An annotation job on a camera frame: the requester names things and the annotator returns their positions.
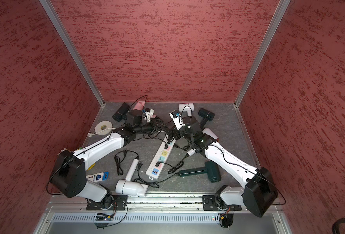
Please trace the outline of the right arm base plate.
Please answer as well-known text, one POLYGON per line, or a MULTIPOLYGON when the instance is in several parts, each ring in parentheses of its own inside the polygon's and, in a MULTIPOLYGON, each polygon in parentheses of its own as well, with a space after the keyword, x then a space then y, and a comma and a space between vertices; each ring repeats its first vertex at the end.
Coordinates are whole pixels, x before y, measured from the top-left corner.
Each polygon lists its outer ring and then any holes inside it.
POLYGON ((227 205, 219 197, 215 195, 202 196, 203 210, 205 211, 241 211, 242 207, 239 205, 227 205))

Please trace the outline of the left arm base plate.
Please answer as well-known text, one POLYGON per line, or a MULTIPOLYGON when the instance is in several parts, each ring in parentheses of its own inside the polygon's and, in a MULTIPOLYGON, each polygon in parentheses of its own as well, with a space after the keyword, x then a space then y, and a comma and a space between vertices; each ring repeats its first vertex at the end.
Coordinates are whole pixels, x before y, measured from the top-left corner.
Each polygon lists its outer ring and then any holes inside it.
POLYGON ((88 211, 124 211, 126 210, 127 195, 112 195, 105 197, 102 202, 87 200, 88 211))

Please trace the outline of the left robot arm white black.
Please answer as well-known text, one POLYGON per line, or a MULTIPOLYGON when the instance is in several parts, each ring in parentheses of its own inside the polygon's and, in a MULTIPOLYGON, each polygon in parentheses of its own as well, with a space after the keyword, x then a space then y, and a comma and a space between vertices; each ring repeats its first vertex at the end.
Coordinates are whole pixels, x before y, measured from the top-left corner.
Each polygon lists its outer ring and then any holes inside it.
POLYGON ((112 192, 87 180, 86 171, 103 157, 134 141, 138 134, 151 133, 162 126, 159 118, 149 108, 145 111, 128 112, 126 122, 103 139, 75 151, 62 150, 48 184, 55 186, 67 198, 82 197, 109 206, 113 200, 112 192))

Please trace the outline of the white power strip coloured sockets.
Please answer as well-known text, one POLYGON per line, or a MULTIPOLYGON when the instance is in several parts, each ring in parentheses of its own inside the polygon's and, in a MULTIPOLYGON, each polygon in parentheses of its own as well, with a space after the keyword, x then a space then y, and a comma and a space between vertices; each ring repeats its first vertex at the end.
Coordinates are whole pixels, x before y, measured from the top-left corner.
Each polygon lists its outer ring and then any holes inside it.
POLYGON ((146 170, 146 175, 150 180, 157 180, 162 172, 164 163, 167 161, 173 146, 176 142, 176 139, 172 140, 170 143, 167 143, 167 138, 163 140, 159 149, 157 150, 155 156, 153 157, 152 162, 150 163, 148 169, 146 170))

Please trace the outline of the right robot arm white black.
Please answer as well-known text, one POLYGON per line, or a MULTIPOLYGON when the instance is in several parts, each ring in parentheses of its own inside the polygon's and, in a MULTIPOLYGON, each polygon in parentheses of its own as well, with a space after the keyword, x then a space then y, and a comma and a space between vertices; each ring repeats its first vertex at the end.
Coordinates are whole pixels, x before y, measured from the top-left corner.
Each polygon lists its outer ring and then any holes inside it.
POLYGON ((230 186, 219 191, 219 199, 225 205, 245 206, 252 214, 263 217, 278 197, 271 173, 264 167, 257 169, 227 151, 218 136, 208 128, 202 129, 194 116, 182 117, 171 112, 177 135, 187 140, 196 153, 216 163, 230 174, 242 190, 230 186))

